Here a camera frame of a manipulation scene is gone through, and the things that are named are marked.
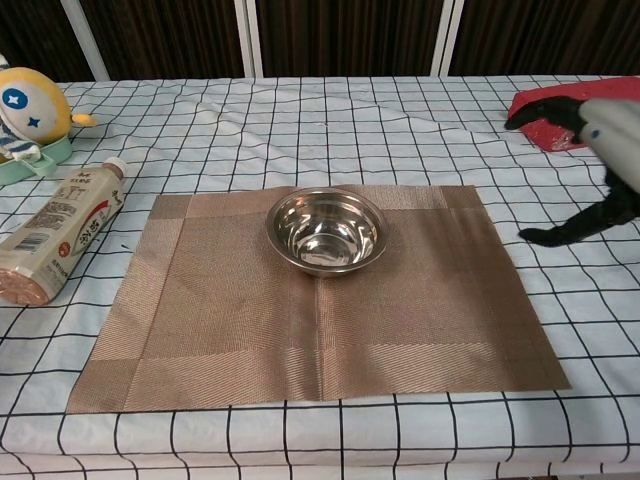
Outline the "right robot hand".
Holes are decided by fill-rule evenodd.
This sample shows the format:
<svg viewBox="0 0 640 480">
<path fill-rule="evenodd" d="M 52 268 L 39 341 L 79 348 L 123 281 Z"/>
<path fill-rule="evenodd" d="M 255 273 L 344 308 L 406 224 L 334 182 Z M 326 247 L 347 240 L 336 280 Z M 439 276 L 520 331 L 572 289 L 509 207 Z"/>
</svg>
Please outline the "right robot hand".
<svg viewBox="0 0 640 480">
<path fill-rule="evenodd" d="M 529 102 L 510 114 L 505 128 L 515 130 L 544 119 L 572 133 L 603 163 L 608 193 L 550 229 L 526 228 L 523 240 L 544 247 L 582 241 L 639 217 L 639 103 L 626 99 L 578 100 L 553 96 Z"/>
</svg>

